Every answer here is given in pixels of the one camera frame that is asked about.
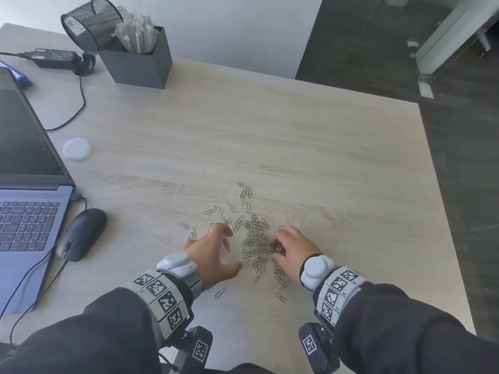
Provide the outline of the person's left hand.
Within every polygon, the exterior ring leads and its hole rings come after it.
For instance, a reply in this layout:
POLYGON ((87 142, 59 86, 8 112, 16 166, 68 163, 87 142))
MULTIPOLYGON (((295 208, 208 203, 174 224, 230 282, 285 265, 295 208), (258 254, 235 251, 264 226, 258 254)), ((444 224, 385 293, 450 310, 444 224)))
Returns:
POLYGON ((217 223, 200 240, 189 240, 184 246, 184 252, 197 264, 197 274, 207 291, 220 282, 221 261, 219 249, 224 235, 232 236, 231 228, 223 223, 217 223))

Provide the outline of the black mesh pen holder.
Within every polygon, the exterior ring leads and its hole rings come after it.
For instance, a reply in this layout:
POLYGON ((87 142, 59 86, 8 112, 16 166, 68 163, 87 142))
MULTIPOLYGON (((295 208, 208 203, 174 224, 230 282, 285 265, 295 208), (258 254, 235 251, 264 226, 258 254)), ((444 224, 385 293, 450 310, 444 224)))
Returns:
POLYGON ((117 7, 109 0, 90 0, 60 16, 71 40, 86 54, 97 56, 112 40, 116 25, 123 21, 117 7))

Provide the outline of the grey laptop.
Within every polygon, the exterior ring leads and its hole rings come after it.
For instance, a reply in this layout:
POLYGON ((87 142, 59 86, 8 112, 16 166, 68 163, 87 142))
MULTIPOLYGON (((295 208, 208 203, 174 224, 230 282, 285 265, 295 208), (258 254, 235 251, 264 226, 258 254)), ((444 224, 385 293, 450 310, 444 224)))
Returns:
POLYGON ((75 183, 8 68, 0 68, 0 318, 34 307, 75 183))

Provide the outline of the black power adapter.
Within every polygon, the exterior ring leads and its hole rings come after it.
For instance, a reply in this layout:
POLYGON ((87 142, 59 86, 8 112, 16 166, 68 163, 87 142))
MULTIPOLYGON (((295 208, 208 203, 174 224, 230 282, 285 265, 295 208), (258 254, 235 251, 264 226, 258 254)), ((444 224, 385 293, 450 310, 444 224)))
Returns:
POLYGON ((96 57, 86 53, 81 55, 75 51, 40 49, 25 52, 21 57, 34 62, 39 68, 69 70, 77 76, 88 76, 93 73, 96 57))

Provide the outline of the person's right hand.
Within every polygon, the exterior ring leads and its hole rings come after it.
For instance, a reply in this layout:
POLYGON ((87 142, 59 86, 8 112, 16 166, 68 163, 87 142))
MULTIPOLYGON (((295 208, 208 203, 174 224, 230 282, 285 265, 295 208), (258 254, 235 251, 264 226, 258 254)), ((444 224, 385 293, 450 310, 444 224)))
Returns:
POLYGON ((280 243, 283 246, 285 251, 283 255, 288 258, 288 272, 285 273, 294 282, 300 284, 300 269, 304 261, 313 254, 323 254, 313 242, 294 226, 276 230, 271 242, 280 243))

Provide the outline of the blue folder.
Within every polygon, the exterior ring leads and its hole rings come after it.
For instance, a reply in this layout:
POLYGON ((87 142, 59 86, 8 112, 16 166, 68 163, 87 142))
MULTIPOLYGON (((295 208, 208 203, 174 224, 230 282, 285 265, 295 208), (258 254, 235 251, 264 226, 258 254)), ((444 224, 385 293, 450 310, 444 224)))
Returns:
POLYGON ((23 74, 22 72, 20 72, 19 70, 17 70, 16 68, 12 67, 11 65, 7 64, 2 60, 0 60, 0 67, 8 68, 16 78, 16 81, 18 82, 20 87, 28 88, 33 85, 32 81, 25 74, 23 74))

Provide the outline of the bundle of white sticks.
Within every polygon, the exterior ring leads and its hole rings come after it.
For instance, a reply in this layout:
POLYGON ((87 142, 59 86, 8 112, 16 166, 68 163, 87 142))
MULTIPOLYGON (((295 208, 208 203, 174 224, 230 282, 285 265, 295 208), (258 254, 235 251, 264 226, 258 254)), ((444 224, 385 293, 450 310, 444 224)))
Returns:
POLYGON ((124 49, 132 54, 151 54, 156 47, 159 30, 151 17, 129 12, 124 6, 117 7, 122 21, 117 22, 111 35, 117 38, 124 49))

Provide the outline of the white round lid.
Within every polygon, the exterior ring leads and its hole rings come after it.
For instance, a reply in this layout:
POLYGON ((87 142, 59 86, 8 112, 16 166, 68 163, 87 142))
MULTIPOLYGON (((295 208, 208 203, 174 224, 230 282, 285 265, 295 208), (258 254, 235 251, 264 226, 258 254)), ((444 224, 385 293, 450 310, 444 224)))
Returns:
POLYGON ((62 147, 63 156, 75 162, 85 160, 91 152, 91 144, 84 138, 72 138, 62 147))

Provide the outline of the clear plastic container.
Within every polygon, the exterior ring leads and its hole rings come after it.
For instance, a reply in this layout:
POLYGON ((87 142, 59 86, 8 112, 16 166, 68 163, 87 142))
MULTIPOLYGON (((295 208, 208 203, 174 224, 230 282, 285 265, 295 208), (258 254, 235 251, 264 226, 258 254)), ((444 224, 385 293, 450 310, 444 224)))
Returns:
POLYGON ((238 260, 237 247, 234 245, 233 236, 224 235, 219 249, 222 264, 233 264, 238 260))

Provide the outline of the white wrist tracker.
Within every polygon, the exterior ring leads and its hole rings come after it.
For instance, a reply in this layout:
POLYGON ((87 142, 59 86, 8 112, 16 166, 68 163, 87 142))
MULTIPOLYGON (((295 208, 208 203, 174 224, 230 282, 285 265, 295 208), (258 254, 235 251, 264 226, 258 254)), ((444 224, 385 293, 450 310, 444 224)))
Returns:
POLYGON ((321 282, 339 266, 332 258, 323 254, 313 254, 308 257, 300 269, 302 287, 313 294, 321 282))
POLYGON ((178 278, 197 275, 197 264, 185 252, 174 252, 165 256, 156 267, 158 272, 168 272, 178 278))

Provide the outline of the pile of silver paper clips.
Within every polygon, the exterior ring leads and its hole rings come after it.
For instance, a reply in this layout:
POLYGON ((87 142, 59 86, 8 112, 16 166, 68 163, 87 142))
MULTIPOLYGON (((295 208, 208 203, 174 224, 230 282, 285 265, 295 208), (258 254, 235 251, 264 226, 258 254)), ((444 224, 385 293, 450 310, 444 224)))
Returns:
POLYGON ((245 213, 237 214, 234 206, 227 202, 228 213, 224 213, 218 205, 203 211, 203 215, 217 214, 220 222, 227 225, 232 234, 245 230, 241 241, 240 262, 243 268, 250 267, 254 271, 253 282, 257 283, 259 278, 265 274, 266 265, 270 263, 272 253, 283 253, 285 250, 281 243, 271 244, 268 234, 270 224, 263 217, 258 217, 252 210, 250 200, 253 188, 243 183, 237 183, 241 188, 239 195, 241 211, 245 213))

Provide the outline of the dark grey box holder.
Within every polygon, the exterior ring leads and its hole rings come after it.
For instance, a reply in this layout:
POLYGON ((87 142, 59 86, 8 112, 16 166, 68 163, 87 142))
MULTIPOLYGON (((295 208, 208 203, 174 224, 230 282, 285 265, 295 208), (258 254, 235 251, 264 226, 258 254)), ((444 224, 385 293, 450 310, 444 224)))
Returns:
POLYGON ((164 89, 172 67, 172 56, 165 29, 156 26, 156 46, 148 54, 126 51, 117 38, 99 53, 116 84, 164 89))

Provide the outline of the marker-tag wristband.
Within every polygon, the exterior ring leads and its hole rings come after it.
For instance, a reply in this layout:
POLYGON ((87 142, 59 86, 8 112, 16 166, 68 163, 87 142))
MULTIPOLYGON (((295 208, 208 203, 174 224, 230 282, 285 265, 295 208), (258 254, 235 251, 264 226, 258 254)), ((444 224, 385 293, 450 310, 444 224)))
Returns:
POLYGON ((147 270, 122 287, 144 301, 165 342, 180 334, 193 319, 184 295, 165 273, 147 270))
POLYGON ((369 283, 362 274, 346 266, 335 269, 318 288, 315 311, 329 328, 334 328, 349 300, 369 283))

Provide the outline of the person's right forearm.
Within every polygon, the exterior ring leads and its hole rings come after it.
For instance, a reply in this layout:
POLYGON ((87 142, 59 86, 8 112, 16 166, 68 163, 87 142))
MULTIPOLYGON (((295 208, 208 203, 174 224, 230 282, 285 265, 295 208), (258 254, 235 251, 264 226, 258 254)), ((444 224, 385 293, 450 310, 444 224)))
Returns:
POLYGON ((365 283, 353 295, 332 345, 357 374, 499 374, 499 344, 390 284, 365 283))

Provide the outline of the white table frame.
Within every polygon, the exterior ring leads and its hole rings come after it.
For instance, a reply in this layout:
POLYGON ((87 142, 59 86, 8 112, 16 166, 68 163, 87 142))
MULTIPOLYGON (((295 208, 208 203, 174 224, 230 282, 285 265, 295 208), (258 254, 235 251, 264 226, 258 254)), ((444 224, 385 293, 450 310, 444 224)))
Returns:
POLYGON ((415 53, 417 84, 423 98, 433 99, 434 74, 496 13, 499 0, 458 0, 452 12, 415 53))

